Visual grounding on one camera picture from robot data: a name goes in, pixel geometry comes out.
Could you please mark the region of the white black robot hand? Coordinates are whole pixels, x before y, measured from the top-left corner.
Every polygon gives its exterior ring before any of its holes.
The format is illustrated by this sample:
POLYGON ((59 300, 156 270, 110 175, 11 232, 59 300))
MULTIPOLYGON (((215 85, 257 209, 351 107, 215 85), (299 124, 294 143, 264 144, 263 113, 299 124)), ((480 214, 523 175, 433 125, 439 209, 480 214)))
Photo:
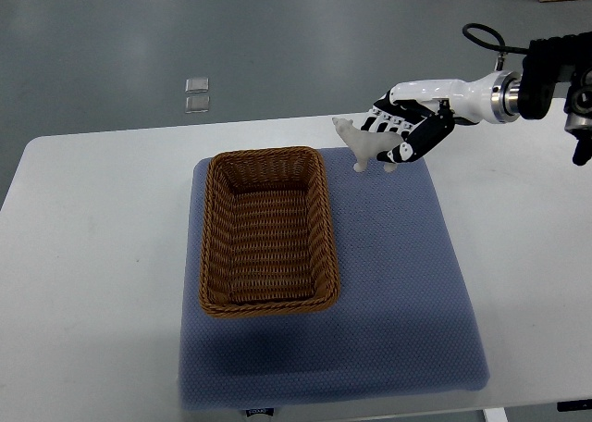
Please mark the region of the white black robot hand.
POLYGON ((402 137, 402 143, 379 152, 377 160, 413 162, 441 143, 457 125, 516 120, 518 114, 510 110, 504 97, 519 81, 514 72, 494 71, 476 81, 402 82, 373 103, 361 129, 402 137))

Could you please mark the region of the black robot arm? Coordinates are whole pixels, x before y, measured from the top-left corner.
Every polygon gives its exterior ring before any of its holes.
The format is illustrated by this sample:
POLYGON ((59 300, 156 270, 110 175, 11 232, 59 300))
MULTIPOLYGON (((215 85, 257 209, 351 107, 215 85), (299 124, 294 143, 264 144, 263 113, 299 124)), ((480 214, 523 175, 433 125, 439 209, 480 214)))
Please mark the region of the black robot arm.
POLYGON ((591 160, 591 33, 533 40, 526 48, 509 47, 524 56, 517 110, 522 118, 539 120, 550 109, 555 87, 569 85, 563 112, 564 130, 576 139, 573 163, 591 160))

